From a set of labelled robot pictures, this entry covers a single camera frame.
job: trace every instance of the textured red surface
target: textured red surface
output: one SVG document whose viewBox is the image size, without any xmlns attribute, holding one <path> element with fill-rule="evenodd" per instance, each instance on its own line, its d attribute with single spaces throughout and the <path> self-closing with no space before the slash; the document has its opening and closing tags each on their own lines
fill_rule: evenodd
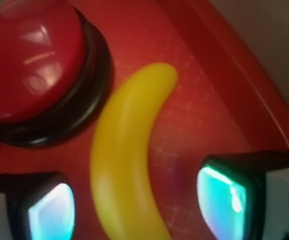
<svg viewBox="0 0 289 240">
<path fill-rule="evenodd" d="M 196 177 L 201 161 L 208 154 L 258 148 L 252 147 L 249 136 L 240 130 L 201 62 L 156 1 L 70 2 L 105 36 L 114 60 L 115 88 L 138 68 L 152 62 L 167 62 L 178 70 L 177 86 L 152 130 L 148 149 L 151 186 L 173 239 L 213 239 L 197 201 Z M 89 184 L 95 124 L 58 146 L 23 149 L 0 145 L 0 173 L 57 170 L 68 175 L 76 199 L 77 240 L 107 238 L 98 221 Z M 250 129 L 257 131 L 252 124 Z"/>
</svg>

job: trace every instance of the gray wall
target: gray wall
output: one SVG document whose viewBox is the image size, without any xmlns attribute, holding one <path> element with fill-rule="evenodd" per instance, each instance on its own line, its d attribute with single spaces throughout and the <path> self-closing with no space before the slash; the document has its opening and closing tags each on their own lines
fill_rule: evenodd
<svg viewBox="0 0 289 240">
<path fill-rule="evenodd" d="M 289 0 L 209 0 L 270 75 L 289 105 Z"/>
</svg>

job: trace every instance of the red plastic surface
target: red plastic surface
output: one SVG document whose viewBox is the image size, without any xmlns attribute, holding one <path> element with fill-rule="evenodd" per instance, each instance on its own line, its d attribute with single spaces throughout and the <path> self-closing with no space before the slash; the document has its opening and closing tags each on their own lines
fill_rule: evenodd
<svg viewBox="0 0 289 240">
<path fill-rule="evenodd" d="M 152 130 L 148 149 L 151 186 L 173 239 L 213 239 L 197 200 L 196 180 L 201 161 L 209 154 L 289 148 L 289 112 L 277 97 L 275 88 L 267 83 L 267 78 L 261 78 L 267 82 L 263 86 L 258 84 L 258 88 L 246 84 L 245 78 L 241 77 L 242 73 L 247 73 L 245 67 L 252 66 L 254 76 L 263 76 L 263 70 L 254 64 L 253 57 L 243 45 L 219 44 L 219 35 L 211 34 L 212 29 L 218 24 L 226 24 L 207 1 L 196 1 L 203 2 L 199 6 L 205 13 L 202 18 L 193 6 L 182 0 L 164 3 L 158 0 L 70 2 L 105 36 L 114 61 L 115 87 L 135 70 L 152 62 L 164 61 L 178 70 L 175 91 Z M 168 16 L 175 13 L 167 11 L 172 3 L 176 4 L 182 18 L 167 17 L 165 11 Z M 195 26 L 197 34 L 192 35 L 192 40 L 190 32 L 180 31 L 179 26 L 185 25 Z M 222 38 L 237 39 L 230 29 L 221 31 Z M 237 51 L 244 54 L 239 61 L 234 61 L 231 56 Z M 221 59 L 228 64 L 222 65 Z M 221 75 L 226 69 L 230 69 L 230 74 Z M 254 83 L 258 78 L 249 81 Z M 271 104 L 264 107 L 258 93 L 273 96 Z M 282 106 L 281 111 L 286 115 L 277 113 L 276 106 Z M 258 109 L 262 114 L 250 116 L 248 109 L 251 113 Z M 76 199 L 73 238 L 77 240 L 107 239 L 95 213 L 89 183 L 95 124 L 57 146 L 35 149 L 0 146 L 0 173 L 57 170 L 69 177 Z"/>
<path fill-rule="evenodd" d="M 63 0 L 0 6 L 0 123 L 34 117 L 76 80 L 86 43 L 75 10 Z"/>
</svg>

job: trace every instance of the red button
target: red button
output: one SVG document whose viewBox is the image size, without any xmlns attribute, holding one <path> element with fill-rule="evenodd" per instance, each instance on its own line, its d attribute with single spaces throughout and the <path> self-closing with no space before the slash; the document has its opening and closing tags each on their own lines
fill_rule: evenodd
<svg viewBox="0 0 289 240">
<path fill-rule="evenodd" d="M 86 40 L 63 0 L 16 0 L 0 7 L 0 123 L 17 123 L 54 105 L 74 84 Z"/>
</svg>

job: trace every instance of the toy banana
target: toy banana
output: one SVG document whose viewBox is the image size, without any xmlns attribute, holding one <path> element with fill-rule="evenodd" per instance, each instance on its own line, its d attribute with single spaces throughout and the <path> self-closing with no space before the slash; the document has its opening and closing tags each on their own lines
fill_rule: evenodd
<svg viewBox="0 0 289 240">
<path fill-rule="evenodd" d="M 156 116 L 177 78 L 167 63 L 141 68 L 113 93 L 98 119 L 91 191 L 111 239 L 171 239 L 151 190 L 147 152 Z"/>
</svg>

